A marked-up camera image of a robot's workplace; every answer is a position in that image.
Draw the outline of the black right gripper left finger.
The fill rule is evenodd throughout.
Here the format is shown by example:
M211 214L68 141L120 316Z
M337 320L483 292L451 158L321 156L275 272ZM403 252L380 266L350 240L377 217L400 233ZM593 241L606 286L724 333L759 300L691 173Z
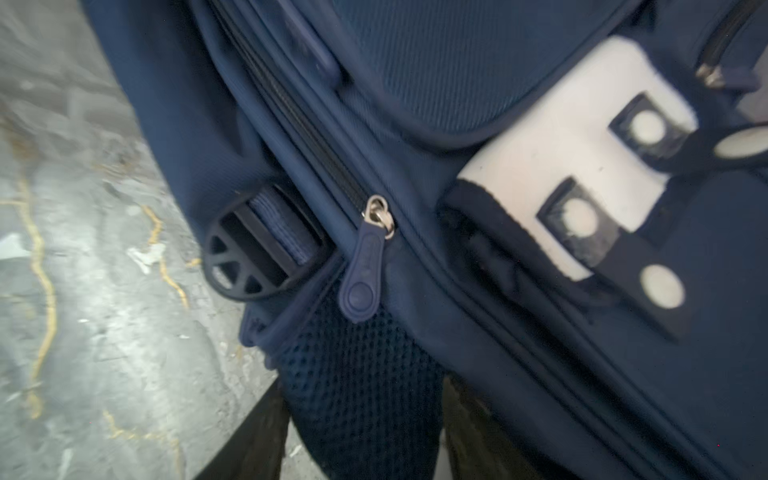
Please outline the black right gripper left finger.
M290 413L275 380L196 480L279 479Z

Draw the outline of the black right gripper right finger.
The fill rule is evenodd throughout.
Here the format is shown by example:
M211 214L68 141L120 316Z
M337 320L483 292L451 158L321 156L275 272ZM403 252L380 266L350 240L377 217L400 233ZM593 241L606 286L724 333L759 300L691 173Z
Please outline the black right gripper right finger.
M455 375L442 387L441 465L451 479L574 479L554 462L521 449L483 401Z

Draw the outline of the navy blue student backpack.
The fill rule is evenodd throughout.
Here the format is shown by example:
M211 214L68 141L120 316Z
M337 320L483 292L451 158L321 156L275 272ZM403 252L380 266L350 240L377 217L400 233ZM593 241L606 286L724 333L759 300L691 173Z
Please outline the navy blue student backpack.
M765 2L82 7L328 478L766 477Z

